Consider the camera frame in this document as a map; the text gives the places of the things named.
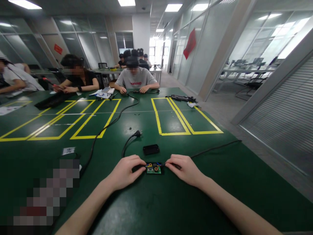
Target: circuit board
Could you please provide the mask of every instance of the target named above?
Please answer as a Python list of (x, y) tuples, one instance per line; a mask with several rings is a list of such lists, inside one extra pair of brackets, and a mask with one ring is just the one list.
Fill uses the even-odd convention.
[(163, 166), (160, 163), (148, 163), (146, 165), (146, 173), (150, 175), (161, 175), (163, 173)]

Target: pixelated area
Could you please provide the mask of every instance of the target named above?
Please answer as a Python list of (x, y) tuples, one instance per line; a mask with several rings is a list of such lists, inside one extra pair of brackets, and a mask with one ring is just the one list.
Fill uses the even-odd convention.
[(7, 225), (53, 224), (66, 207), (67, 198), (73, 196), (73, 188), (79, 187), (79, 159), (60, 159), (59, 168), (49, 169), (51, 170), (52, 178), (33, 180), (33, 188), (27, 188), (26, 205), (13, 209), (14, 216), (7, 218)]

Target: gray floor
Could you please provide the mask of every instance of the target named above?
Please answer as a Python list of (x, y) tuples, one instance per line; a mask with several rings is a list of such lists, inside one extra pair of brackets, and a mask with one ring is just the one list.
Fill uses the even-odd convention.
[(289, 182), (294, 188), (302, 193), (306, 198), (313, 202), (313, 182), (304, 176), (280, 156), (272, 152), (257, 139), (244, 131), (239, 126), (231, 124), (233, 117), (239, 112), (245, 104), (245, 100), (235, 97), (235, 93), (242, 89), (241, 85), (234, 84), (231, 81), (225, 82), (222, 90), (216, 94), (212, 93), (207, 102), (181, 85), (174, 77), (166, 72), (162, 72), (161, 87), (179, 87), (188, 96), (193, 96), (199, 101), (199, 105), (209, 113), (216, 121), (223, 125), (238, 139), (266, 162), (273, 170)]

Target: green workbench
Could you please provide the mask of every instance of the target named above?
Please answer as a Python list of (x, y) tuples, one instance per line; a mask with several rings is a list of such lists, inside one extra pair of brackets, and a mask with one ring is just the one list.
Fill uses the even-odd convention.
[[(126, 140), (137, 130), (126, 156), (164, 163), (172, 153), (194, 155), (236, 140), (209, 114), (186, 102), (165, 96), (184, 95), (179, 88), (161, 88), (159, 94), (133, 94), (140, 103), (97, 139), (92, 160), (68, 197), (55, 231), (84, 202), (121, 159)], [(33, 188), (44, 187), (63, 148), (75, 147), (81, 164), (88, 159), (94, 136), (109, 120), (136, 101), (118, 94), (112, 101), (95, 101), (87, 94), (73, 96), (57, 108), (38, 110), (34, 104), (49, 97), (36, 92), (7, 103), (24, 105), (0, 116), (0, 223), (18, 216)], [(160, 153), (145, 156), (142, 148), (158, 144)], [(234, 143), (194, 158), (198, 168), (277, 229), (313, 230), (313, 204), (242, 143)], [(95, 234), (239, 234), (222, 211), (200, 190), (164, 175), (141, 175), (129, 187), (115, 192), (96, 218)]]

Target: red sign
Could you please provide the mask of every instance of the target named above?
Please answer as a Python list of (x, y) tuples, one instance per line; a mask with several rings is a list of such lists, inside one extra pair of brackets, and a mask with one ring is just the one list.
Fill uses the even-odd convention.
[(54, 50), (60, 55), (62, 54), (62, 51), (63, 51), (63, 49), (59, 47), (57, 44), (54, 44)]

